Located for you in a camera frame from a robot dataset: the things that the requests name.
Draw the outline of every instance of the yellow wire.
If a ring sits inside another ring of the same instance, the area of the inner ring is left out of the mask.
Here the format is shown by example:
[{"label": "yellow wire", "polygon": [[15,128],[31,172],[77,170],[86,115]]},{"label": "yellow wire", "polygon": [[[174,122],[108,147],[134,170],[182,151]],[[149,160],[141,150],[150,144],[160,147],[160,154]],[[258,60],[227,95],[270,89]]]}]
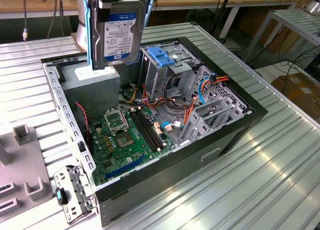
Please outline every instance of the yellow wire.
[{"label": "yellow wire", "polygon": [[131,100],[127,101],[128,104],[132,103],[136,97],[136,91],[137,91],[137,88],[134,89],[134,92],[133,92],[133,96],[131,98]]}]

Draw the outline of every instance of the western digital hard drive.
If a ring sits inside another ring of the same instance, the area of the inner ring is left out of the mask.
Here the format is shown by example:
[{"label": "western digital hard drive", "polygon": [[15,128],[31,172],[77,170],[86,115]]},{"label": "western digital hard drive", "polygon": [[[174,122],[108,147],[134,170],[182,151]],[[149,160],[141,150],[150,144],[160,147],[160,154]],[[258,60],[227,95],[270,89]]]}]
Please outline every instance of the western digital hard drive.
[{"label": "western digital hard drive", "polygon": [[102,69],[138,58],[149,0],[91,0],[93,69]]}]

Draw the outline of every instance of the metal workbench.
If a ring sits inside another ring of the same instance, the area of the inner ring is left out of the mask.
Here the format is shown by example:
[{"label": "metal workbench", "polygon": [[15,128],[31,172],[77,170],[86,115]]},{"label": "metal workbench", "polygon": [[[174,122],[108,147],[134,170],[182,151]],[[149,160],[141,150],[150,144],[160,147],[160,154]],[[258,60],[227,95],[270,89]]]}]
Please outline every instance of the metal workbench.
[{"label": "metal workbench", "polygon": [[267,46],[273,38],[277,35],[283,26],[288,27],[292,31],[296,32],[301,37],[305,38],[302,44],[297,49],[302,49],[306,43],[309,41],[315,45],[320,45],[320,16],[312,15],[303,9],[283,9],[283,10],[271,10],[266,16],[264,22],[262,23],[260,29],[255,34],[250,46],[248,47],[243,61],[246,62],[251,56],[252,51],[258,44],[261,36],[269,26],[271,20],[276,20],[279,22],[277,27],[271,33],[270,37],[264,44]]},{"label": "metal workbench", "polygon": [[[143,42],[186,36],[268,114],[236,147],[107,229],[313,229],[320,221],[320,126],[190,23],[150,27]],[[47,171],[74,160],[40,58],[77,52],[70,37],[0,45],[0,131],[35,126]],[[69,227],[56,199],[0,229],[99,229],[95,214]]]}]

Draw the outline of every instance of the blue plastic latch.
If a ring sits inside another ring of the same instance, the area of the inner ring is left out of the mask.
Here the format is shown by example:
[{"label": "blue plastic latch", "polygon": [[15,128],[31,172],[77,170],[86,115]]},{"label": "blue plastic latch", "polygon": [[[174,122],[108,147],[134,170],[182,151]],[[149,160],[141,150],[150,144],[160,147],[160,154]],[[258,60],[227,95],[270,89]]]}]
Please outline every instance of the blue plastic latch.
[{"label": "blue plastic latch", "polygon": [[176,62],[171,59],[165,51],[163,51],[160,47],[149,47],[149,54],[155,59],[155,61],[160,65],[160,67],[173,65]]},{"label": "blue plastic latch", "polygon": [[60,192],[60,190],[59,190],[59,191],[57,191],[57,193],[56,193],[56,197],[57,197],[58,199],[60,199],[60,198],[61,198],[61,192]]}]

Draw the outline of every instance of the desk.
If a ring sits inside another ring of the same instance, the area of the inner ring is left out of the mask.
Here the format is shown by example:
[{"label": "desk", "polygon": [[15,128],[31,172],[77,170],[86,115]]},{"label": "desk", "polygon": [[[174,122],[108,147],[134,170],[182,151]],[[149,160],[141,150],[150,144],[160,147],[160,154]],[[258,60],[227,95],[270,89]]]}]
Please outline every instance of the desk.
[{"label": "desk", "polygon": [[[142,42],[181,36],[227,72],[268,114],[230,152],[107,229],[314,229],[320,221],[319,124],[199,26],[147,27]],[[63,166],[74,165],[75,158],[40,59],[76,52],[71,37],[0,45],[0,134],[13,125],[34,126],[51,179]],[[0,229],[100,228],[95,214],[68,226],[57,200],[51,199],[1,223]]]},{"label": "desk", "polygon": [[[231,24],[240,7],[245,6],[266,6],[266,5],[288,5],[293,9],[300,0],[229,0],[227,7],[232,10],[225,22],[220,38],[225,38]],[[27,17],[52,16],[54,0],[46,0],[44,3],[27,1]],[[77,0],[63,0],[65,15],[78,15]],[[218,0],[157,0],[154,10],[175,10],[175,9],[201,9],[216,8]],[[23,18],[22,0],[0,0],[0,19]]]}]

